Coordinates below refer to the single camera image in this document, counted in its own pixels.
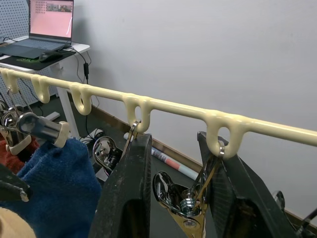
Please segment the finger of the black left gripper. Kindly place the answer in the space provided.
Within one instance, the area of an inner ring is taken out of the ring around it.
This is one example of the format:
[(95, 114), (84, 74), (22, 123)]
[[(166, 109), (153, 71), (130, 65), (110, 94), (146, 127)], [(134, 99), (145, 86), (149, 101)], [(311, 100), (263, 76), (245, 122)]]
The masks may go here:
[(30, 186), (4, 165), (0, 165), (0, 201), (28, 202), (32, 196)]

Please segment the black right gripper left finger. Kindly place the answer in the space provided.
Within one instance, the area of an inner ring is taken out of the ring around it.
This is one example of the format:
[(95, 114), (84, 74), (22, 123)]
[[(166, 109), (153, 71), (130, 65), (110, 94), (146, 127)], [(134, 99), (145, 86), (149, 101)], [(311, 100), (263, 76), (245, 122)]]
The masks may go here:
[(151, 212), (152, 136), (132, 141), (104, 183), (90, 238), (148, 238)]

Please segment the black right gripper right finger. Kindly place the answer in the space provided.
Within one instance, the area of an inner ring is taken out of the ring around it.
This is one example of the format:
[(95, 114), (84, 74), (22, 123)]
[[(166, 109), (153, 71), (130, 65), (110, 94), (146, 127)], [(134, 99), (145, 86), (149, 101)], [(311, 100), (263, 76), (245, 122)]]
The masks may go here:
[(223, 159), (208, 185), (218, 238), (295, 238), (263, 180), (238, 156)]

